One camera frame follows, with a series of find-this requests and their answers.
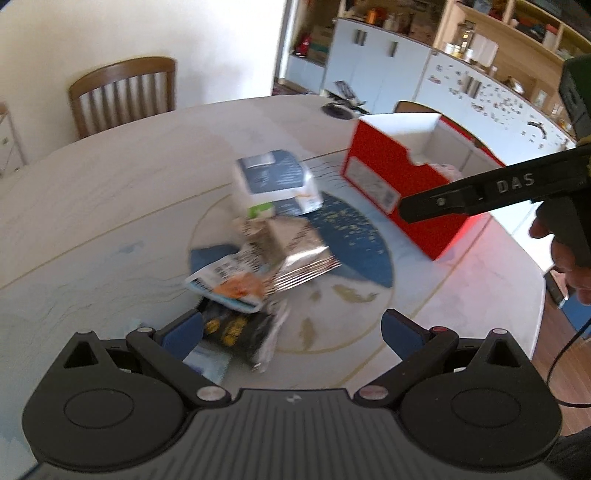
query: cabinet handle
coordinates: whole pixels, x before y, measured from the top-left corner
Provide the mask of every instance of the cabinet handle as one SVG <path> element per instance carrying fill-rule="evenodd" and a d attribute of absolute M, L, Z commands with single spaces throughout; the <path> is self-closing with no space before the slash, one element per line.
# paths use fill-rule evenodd
<path fill-rule="evenodd" d="M 397 41 L 393 41 L 392 42 L 392 47 L 390 48 L 390 56 L 394 57 L 396 55 L 396 50 L 398 49 L 398 42 Z"/>

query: metal screw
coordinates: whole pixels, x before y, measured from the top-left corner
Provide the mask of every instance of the metal screw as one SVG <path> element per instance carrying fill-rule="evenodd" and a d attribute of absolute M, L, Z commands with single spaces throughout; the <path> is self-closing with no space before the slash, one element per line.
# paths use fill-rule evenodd
<path fill-rule="evenodd" d="M 365 400 L 383 400 L 388 396 L 388 390 L 380 385 L 365 385 L 359 389 L 359 396 Z"/>
<path fill-rule="evenodd" d="M 201 387 L 197 390 L 197 397 L 203 401 L 218 401 L 226 396 L 226 391 L 217 385 Z"/>

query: red shoebox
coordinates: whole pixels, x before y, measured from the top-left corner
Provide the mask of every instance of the red shoebox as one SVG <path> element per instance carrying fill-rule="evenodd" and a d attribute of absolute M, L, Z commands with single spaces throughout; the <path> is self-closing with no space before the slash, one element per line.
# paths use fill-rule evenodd
<path fill-rule="evenodd" d="M 478 217 L 453 214 L 406 223 L 398 214 L 399 199 L 500 167 L 488 149 L 437 113 L 386 113 L 359 119 L 342 175 L 435 260 Z"/>

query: finger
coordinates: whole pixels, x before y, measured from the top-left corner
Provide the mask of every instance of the finger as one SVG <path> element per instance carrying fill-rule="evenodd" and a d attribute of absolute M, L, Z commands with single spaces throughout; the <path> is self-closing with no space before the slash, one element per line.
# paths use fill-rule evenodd
<path fill-rule="evenodd" d="M 550 245 L 550 254 L 552 255 L 552 260 L 554 260 L 555 265 L 563 272 L 568 272 L 576 268 L 572 250 L 566 245 L 556 241 L 556 238 L 552 240 L 552 244 Z"/>
<path fill-rule="evenodd" d="M 566 281 L 571 287 L 591 290 L 591 268 L 574 267 L 566 273 Z"/>
<path fill-rule="evenodd" d="M 577 298 L 583 305 L 591 305 L 591 290 L 577 290 Z"/>
<path fill-rule="evenodd" d="M 536 218 L 530 227 L 530 237 L 544 238 L 549 235 L 550 231 L 544 226 L 539 218 Z"/>

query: round table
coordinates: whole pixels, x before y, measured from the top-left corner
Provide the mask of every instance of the round table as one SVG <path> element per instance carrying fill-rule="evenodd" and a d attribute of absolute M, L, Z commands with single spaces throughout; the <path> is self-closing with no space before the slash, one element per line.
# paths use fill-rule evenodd
<path fill-rule="evenodd" d="M 340 178 L 357 120 L 325 115 L 325 102 L 278 96 L 170 112 L 93 135 L 0 181 L 0 478 L 33 464 L 22 408 L 75 331 L 120 338 L 195 306 L 182 286 L 190 251 L 239 242 L 231 162 L 269 150 L 307 161 L 326 199 L 317 221 L 347 235 L 345 268 L 287 294 L 291 313 L 268 371 L 233 361 L 223 383 L 231 392 L 355 391 L 400 361 L 380 335 L 390 307 L 466 337 L 507 328 L 531 357 L 545 292 L 535 262 L 488 214 L 430 261 Z M 359 248 L 371 255 L 360 261 Z"/>

